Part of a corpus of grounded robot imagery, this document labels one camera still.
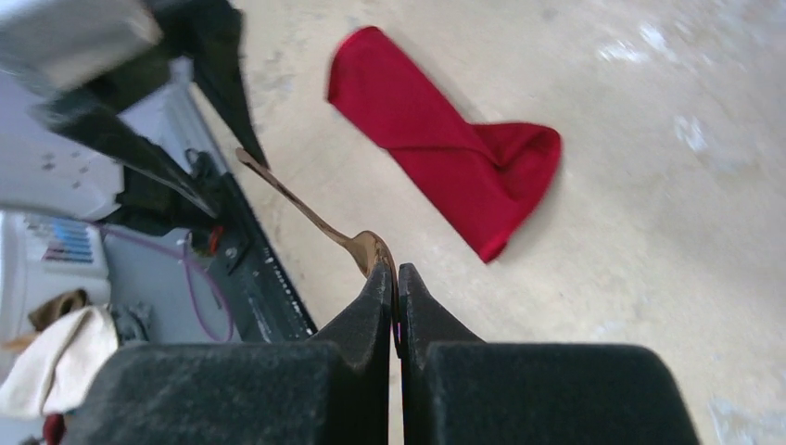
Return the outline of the gold fork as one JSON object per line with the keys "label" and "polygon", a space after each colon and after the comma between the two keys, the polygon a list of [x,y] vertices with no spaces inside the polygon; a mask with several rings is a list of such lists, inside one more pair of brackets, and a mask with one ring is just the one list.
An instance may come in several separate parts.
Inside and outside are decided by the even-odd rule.
{"label": "gold fork", "polygon": [[361,231],[355,236],[343,234],[290,191],[268,168],[257,162],[244,148],[238,147],[235,150],[235,155],[241,163],[249,167],[280,195],[293,204],[324,235],[346,250],[366,278],[371,275],[375,266],[384,264],[391,272],[393,294],[395,296],[398,295],[397,266],[387,243],[380,235],[369,230]]}

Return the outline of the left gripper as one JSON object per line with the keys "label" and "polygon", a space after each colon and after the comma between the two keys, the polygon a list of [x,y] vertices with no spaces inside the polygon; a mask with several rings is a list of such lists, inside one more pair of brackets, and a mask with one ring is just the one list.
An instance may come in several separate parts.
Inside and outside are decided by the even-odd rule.
{"label": "left gripper", "polygon": [[144,19],[158,30],[129,55],[106,63],[60,93],[33,107],[50,132],[108,156],[168,186],[212,218],[219,204],[159,145],[118,117],[171,79],[170,62],[187,53],[187,8],[193,32],[194,80],[251,157],[269,163],[255,133],[241,71],[243,14],[227,1],[146,1]]}

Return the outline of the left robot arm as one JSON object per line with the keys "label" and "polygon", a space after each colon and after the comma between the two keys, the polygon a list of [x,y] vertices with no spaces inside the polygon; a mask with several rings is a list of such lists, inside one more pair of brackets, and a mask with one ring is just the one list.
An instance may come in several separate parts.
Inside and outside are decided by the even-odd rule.
{"label": "left robot arm", "polygon": [[242,12],[228,1],[5,1],[1,203],[101,220],[135,204],[189,219],[222,200],[142,127],[195,84],[264,162],[240,68]]}

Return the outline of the red cloth napkin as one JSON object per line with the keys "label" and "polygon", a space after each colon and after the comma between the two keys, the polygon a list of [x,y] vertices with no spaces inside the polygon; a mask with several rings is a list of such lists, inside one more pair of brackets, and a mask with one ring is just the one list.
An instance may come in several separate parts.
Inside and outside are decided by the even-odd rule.
{"label": "red cloth napkin", "polygon": [[351,33],[331,62],[326,100],[384,149],[489,263],[545,197],[561,155],[551,127],[467,121],[381,29]]}

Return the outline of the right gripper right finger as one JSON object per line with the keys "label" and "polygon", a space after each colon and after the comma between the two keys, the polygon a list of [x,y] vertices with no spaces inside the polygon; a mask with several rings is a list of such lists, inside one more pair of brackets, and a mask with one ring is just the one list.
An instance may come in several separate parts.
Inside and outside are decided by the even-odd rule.
{"label": "right gripper right finger", "polygon": [[399,269],[408,444],[695,444],[678,385],[636,345],[489,343]]}

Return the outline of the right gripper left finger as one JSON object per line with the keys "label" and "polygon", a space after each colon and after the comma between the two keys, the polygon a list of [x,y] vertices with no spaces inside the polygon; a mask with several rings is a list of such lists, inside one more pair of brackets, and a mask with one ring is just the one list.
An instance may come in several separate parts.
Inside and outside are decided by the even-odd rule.
{"label": "right gripper left finger", "polygon": [[377,265],[316,335],[283,343],[125,347],[101,368],[68,444],[385,444],[393,277]]}

